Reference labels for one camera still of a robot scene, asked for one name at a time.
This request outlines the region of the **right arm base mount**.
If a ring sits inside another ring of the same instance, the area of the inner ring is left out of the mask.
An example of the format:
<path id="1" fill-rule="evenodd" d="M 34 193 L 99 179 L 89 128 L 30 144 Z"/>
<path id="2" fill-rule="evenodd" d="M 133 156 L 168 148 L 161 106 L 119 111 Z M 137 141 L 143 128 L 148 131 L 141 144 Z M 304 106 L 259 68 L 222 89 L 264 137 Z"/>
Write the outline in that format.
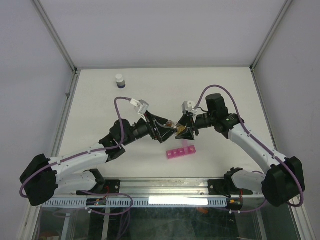
<path id="1" fill-rule="evenodd" d="M 233 167 L 223 178 L 207 181 L 208 194 L 226 197 L 225 209 L 231 213 L 241 213 L 244 195 L 261 195 L 264 178 L 265 174 L 260 171 L 249 172 L 240 167 Z"/>

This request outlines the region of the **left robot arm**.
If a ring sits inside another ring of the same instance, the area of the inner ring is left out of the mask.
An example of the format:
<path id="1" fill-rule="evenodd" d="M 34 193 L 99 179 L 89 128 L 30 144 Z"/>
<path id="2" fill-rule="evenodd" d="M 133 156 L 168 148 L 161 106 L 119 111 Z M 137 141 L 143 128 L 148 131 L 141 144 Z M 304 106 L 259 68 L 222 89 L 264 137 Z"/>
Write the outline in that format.
<path id="1" fill-rule="evenodd" d="M 126 145 L 146 136 L 164 143 L 177 131 L 178 128 L 172 121 L 150 112 L 146 112 L 134 124 L 120 118 L 108 135 L 84 151 L 51 158 L 44 154 L 35 156 L 19 178 L 19 193 L 21 197 L 28 199 L 32 206 L 39 206 L 62 191 L 63 186 L 68 187 L 66 179 L 74 177 L 76 172 L 119 158 L 126 152 Z"/>

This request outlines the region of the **pink weekly pill organizer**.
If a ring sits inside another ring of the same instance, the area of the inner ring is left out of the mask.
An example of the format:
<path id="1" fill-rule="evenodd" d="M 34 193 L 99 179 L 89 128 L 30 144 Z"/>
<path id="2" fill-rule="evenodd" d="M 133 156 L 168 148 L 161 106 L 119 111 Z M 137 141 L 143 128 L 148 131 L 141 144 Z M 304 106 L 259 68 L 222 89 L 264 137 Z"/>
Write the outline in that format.
<path id="1" fill-rule="evenodd" d="M 196 147 L 193 144 L 189 144 L 187 140 L 182 141 L 182 146 L 166 151 L 166 157 L 168 160 L 185 157 L 195 154 Z"/>

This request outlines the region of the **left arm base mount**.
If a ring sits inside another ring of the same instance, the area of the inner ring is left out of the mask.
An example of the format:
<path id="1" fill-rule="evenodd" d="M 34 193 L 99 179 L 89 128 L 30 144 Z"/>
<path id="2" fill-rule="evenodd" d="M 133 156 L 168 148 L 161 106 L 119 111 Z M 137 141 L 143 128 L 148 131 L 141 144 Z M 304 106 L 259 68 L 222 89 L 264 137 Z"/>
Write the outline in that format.
<path id="1" fill-rule="evenodd" d="M 85 170 L 81 175 L 86 176 L 90 184 L 89 186 L 82 186 L 79 188 L 76 191 L 77 196 L 89 196 L 89 193 L 106 196 L 107 194 L 118 194 L 120 192 L 121 181 L 119 179 L 114 180 L 104 178 L 96 168 Z"/>

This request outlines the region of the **clear bottle yellow capsules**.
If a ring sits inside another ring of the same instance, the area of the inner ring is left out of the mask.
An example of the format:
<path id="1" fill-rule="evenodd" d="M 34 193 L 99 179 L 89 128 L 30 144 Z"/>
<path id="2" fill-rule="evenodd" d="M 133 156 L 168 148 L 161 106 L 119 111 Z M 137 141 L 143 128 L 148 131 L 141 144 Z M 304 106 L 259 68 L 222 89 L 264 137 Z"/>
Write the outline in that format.
<path id="1" fill-rule="evenodd" d="M 170 128 L 174 128 L 176 129 L 176 134 L 180 134 L 182 133 L 186 127 L 178 122 L 172 121 L 172 120 L 168 120 L 165 124 L 166 127 L 170 127 Z"/>

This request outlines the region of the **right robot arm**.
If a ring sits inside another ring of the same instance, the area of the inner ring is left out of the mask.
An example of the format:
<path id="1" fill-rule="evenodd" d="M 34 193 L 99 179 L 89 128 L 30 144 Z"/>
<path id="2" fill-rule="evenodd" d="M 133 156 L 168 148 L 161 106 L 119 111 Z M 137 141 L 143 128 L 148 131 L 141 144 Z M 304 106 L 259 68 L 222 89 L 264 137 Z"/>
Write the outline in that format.
<path id="1" fill-rule="evenodd" d="M 306 189 L 303 166 L 297 157 L 289 158 L 255 137 L 238 114 L 229 113 L 221 94 L 210 94 L 205 101 L 207 110 L 203 114 L 197 113 L 192 101 L 182 104 L 183 115 L 179 124 L 185 129 L 176 138 L 194 140 L 201 129 L 214 128 L 244 150 L 262 171 L 231 168 L 224 174 L 224 190 L 221 194 L 229 196 L 238 190 L 249 190 L 262 194 L 274 207 L 288 203 L 296 196 L 303 196 Z"/>

